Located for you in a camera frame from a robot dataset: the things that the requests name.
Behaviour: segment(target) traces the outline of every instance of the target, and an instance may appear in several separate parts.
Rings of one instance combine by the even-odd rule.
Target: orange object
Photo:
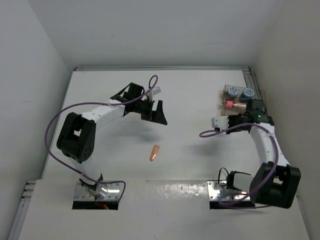
[[[100,203],[97,202],[97,200],[95,200],[94,203],[95,203],[95,205],[97,205],[98,207],[100,207],[102,209],[105,209],[105,210],[108,209],[107,205],[100,204]]]
[[[153,146],[153,149],[152,149],[152,152],[151,152],[151,155],[150,155],[150,161],[151,162],[156,159],[156,156],[157,156],[157,154],[159,152],[159,148],[160,148],[159,145],[154,145]]]

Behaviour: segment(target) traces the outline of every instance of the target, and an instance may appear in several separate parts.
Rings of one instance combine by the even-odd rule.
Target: metal base plate
[[[102,205],[107,205],[109,210],[118,210],[118,199],[120,196],[120,186],[118,183],[106,184],[108,194],[104,199],[99,199],[97,202]],[[75,188],[72,209],[101,209],[95,204],[95,197],[90,195],[85,186],[82,186],[78,181]]]
[[[221,180],[220,184],[225,185],[227,181]],[[239,195],[230,197],[227,196],[230,194],[230,190],[226,189],[225,186],[220,186],[218,184],[218,181],[213,180],[213,181],[207,181],[207,186],[208,186],[208,196],[209,196],[209,202],[210,202],[210,209],[227,209],[226,207],[223,207],[219,203],[219,199],[222,199],[224,201],[229,201],[229,200],[239,200],[244,197],[246,192],[242,192]],[[251,202],[250,197],[245,198],[241,203],[238,203],[236,205],[239,208],[247,208],[247,207],[254,207],[255,204]]]

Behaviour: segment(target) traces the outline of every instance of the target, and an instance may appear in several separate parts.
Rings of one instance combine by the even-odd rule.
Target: metal frame
[[[242,74],[244,77],[245,84],[248,88],[260,90],[259,86],[258,86],[258,82],[254,78],[254,75],[249,67],[247,68],[247,70],[243,70]],[[262,97],[260,96],[260,92],[256,91],[256,94],[257,94],[258,99],[262,100]]]
[[[31,201],[32,193],[34,192],[36,181],[27,181],[22,193],[21,202],[16,212],[14,222],[11,227],[8,240],[18,240],[22,226],[24,225],[25,217]]]
[[[90,71],[161,71],[161,70],[238,70],[251,71],[248,66],[80,66],[75,72]]]

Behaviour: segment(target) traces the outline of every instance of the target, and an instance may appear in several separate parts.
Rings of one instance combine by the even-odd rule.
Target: white wall
[[[320,239],[319,9],[319,0],[287,1],[255,69],[282,151],[301,170],[298,193],[312,239]]]
[[[1,0],[0,240],[8,237],[26,181],[41,177],[45,128],[69,77],[27,0]]]
[[[253,65],[284,0],[29,0],[68,66]]]

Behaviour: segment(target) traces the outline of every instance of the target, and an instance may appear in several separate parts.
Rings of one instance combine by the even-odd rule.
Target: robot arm
[[[139,97],[144,92],[142,86],[134,83],[130,83],[127,87],[111,97],[109,103],[128,102]],[[57,148],[72,161],[77,170],[96,181],[102,181],[103,176],[96,168],[92,157],[95,148],[96,131],[130,112],[140,114],[142,120],[167,125],[168,123],[163,113],[163,102],[161,100],[158,101],[155,111],[152,110],[153,104],[152,95],[149,95],[145,100],[140,99],[126,105],[103,105],[81,114],[71,112],[65,118],[57,140]],[[81,176],[80,181],[95,197],[99,197],[100,190],[103,187],[101,188],[101,186],[83,176]]]
[[[279,153],[275,173],[267,181],[267,183],[259,189],[259,191],[250,196],[250,200],[253,203],[289,208],[294,200],[301,178],[301,173],[298,168],[290,166],[289,162],[282,154],[275,136],[274,122],[270,116],[267,116],[263,112],[263,102],[256,99],[249,100],[247,102],[246,111],[244,114],[219,116],[212,119],[212,127],[218,132],[220,130],[226,130],[243,123],[255,123],[266,128],[273,136]],[[261,167],[248,187],[248,190],[251,191],[256,188],[256,186],[258,186],[259,183],[261,183],[265,176],[270,172],[272,166],[274,165],[276,152],[269,137],[270,135],[256,126],[243,126],[241,128],[227,131],[226,134],[240,131],[249,132],[255,143],[261,164]],[[236,177],[237,175],[239,176],[239,174],[236,173],[236,171],[232,171],[230,173],[227,178],[226,187],[233,190],[244,191],[243,187],[235,187],[241,184]]]

